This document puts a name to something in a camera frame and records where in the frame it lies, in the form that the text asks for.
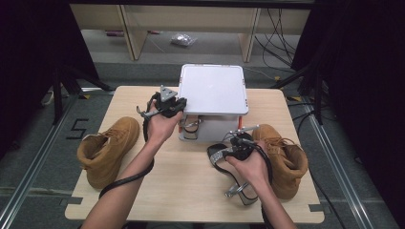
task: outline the tan work boot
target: tan work boot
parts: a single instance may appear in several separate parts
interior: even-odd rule
[[[308,159],[305,152],[293,141],[282,138],[270,125],[262,124],[252,133],[254,140],[263,140],[271,162],[273,181],[271,187],[277,198],[295,197],[301,177],[307,172]]]
[[[138,136],[138,122],[125,116],[106,132],[83,138],[77,158],[87,171],[87,180],[92,187],[102,189],[116,180],[122,158],[135,145]]]

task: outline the white plastic box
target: white plastic box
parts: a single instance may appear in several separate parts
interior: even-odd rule
[[[248,113],[240,66],[183,65],[178,97],[187,99],[183,120],[189,117],[199,120],[191,137],[186,128],[181,128],[181,140],[223,141],[229,131],[240,128],[242,116]]]

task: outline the hand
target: hand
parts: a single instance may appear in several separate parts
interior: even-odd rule
[[[156,100],[152,101],[150,112],[156,110]],[[173,134],[173,130],[177,123],[182,118],[182,112],[178,112],[171,118],[167,118],[161,114],[156,114],[151,117],[148,124],[148,141],[157,140],[162,143]]]
[[[263,141],[258,141],[257,144],[267,154],[266,144]],[[268,183],[266,163],[256,150],[253,150],[246,160],[238,160],[233,156],[227,156],[226,161],[233,165],[238,173],[253,187],[256,183]]]

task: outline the black cable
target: black cable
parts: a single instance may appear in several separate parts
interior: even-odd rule
[[[259,43],[260,46],[262,46],[263,48],[263,53],[268,52],[270,54],[272,54],[274,57],[276,57],[277,59],[279,59],[280,61],[282,61],[283,63],[285,63],[286,65],[288,65],[289,67],[291,66],[291,64],[286,61],[285,59],[283,59],[283,57],[281,57],[280,55],[276,54],[275,52],[269,50],[266,46],[268,44],[268,40],[266,42],[266,45],[263,45],[262,42],[259,41],[259,39],[257,38],[257,36],[254,36],[254,38],[256,39],[256,41]]]
[[[331,210],[334,212],[334,214],[337,217],[337,220],[339,221],[340,225],[342,226],[342,228],[346,229],[345,224],[343,223],[342,219],[340,218],[339,214],[337,214],[336,209],[334,208],[333,204],[331,204],[331,201],[329,199],[329,197],[326,195],[326,193],[324,192],[324,190],[322,189],[322,187],[319,185],[318,181],[316,181],[315,177],[313,176],[312,173],[309,173],[310,177],[312,177],[313,182],[316,184],[316,186],[319,188],[319,190],[321,191],[322,195],[324,195],[325,200],[328,202],[328,204],[330,205]]]
[[[306,114],[304,115],[303,119],[301,119],[300,124],[298,125],[297,135],[300,135],[300,129],[301,129],[302,124],[304,123],[304,120],[305,120],[307,117],[309,117],[310,115],[313,115],[313,114],[315,114],[315,111],[308,112],[308,113],[306,113]]]
[[[314,103],[294,103],[294,104],[288,104],[287,106],[293,107],[293,106],[299,106],[299,105],[314,105]]]
[[[300,133],[300,129],[301,129],[301,126],[302,126],[304,120],[305,120],[307,117],[309,117],[310,115],[313,115],[313,114],[314,114],[314,111],[310,111],[310,112],[308,112],[308,113],[301,114],[301,115],[299,115],[299,116],[293,118],[293,120],[295,120],[295,119],[300,118],[300,117],[303,116],[303,119],[301,119],[301,121],[300,121],[300,123],[299,123],[299,125],[298,125],[298,129],[297,129],[297,135],[298,135],[298,136],[300,135],[300,134],[299,134],[299,133]],[[337,214],[337,211],[336,211],[336,209],[334,208],[333,204],[331,203],[330,199],[328,198],[328,196],[326,195],[326,193],[324,192],[324,190],[322,189],[322,187],[319,185],[319,183],[316,181],[316,179],[313,177],[313,174],[312,174],[312,173],[309,173],[309,174],[310,174],[310,176],[312,177],[312,180],[314,181],[314,183],[316,184],[316,186],[317,186],[317,187],[319,188],[319,190],[321,191],[322,195],[324,195],[325,199],[327,200],[328,204],[330,205],[330,208],[332,209],[332,211],[333,211],[334,214],[336,215],[337,219],[339,220],[340,225],[342,226],[342,228],[345,229],[346,227],[345,227],[345,225],[344,225],[342,219],[341,219],[341,218],[339,217],[339,215]]]
[[[135,180],[140,179],[142,177],[145,177],[147,174],[149,174],[149,172],[152,171],[154,164],[155,164],[155,160],[152,159],[152,162],[149,164],[149,166],[144,171],[140,172],[139,174],[134,175],[134,176],[130,176],[130,177],[127,177],[127,178],[124,178],[124,179],[119,179],[119,180],[114,181],[113,183],[107,185],[105,188],[103,188],[101,190],[98,198],[102,198],[102,196],[104,196],[105,193],[107,193],[108,191],[110,191],[110,190],[112,190],[114,188],[117,188],[120,185],[135,181]]]
[[[271,13],[270,13],[270,10],[269,10],[269,9],[267,9],[267,14],[268,14],[268,16],[269,16],[269,18],[270,18],[270,20],[271,20],[271,24],[273,25],[273,28],[274,28],[274,32],[273,32],[273,34],[270,36],[270,39],[269,39],[269,40],[271,40],[271,38],[273,37],[274,33],[276,33],[277,36],[279,37],[281,43],[283,44],[283,47],[284,47],[284,48],[282,49],[282,48],[280,48],[280,47],[274,45],[271,41],[270,41],[270,43],[271,43],[274,47],[276,47],[276,48],[278,48],[278,49],[280,49],[280,50],[285,51],[286,54],[287,54],[287,56],[288,56],[289,61],[292,62],[292,58],[291,58],[290,54],[291,54],[291,53],[292,53],[292,54],[295,54],[295,53],[294,53],[294,52],[290,52],[290,51],[288,50],[286,44],[287,44],[290,48],[292,48],[294,51],[295,51],[295,49],[287,42],[286,38],[284,37],[283,24],[282,24],[282,21],[281,21],[282,10],[279,9],[279,19],[278,19],[278,21],[277,21],[277,24],[274,24],[274,20],[273,20],[273,18],[272,18],[272,16],[271,16]],[[277,30],[279,25],[280,25],[280,32],[281,32],[281,35],[280,35],[280,33],[278,32],[278,30]]]

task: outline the black curtain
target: black curtain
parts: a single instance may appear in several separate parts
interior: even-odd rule
[[[64,65],[98,75],[67,2],[5,0],[0,20],[1,159],[38,109],[56,69]],[[59,76],[77,93],[76,75]]]
[[[349,12],[325,78],[330,100],[375,187],[405,228],[405,7],[356,0]]]

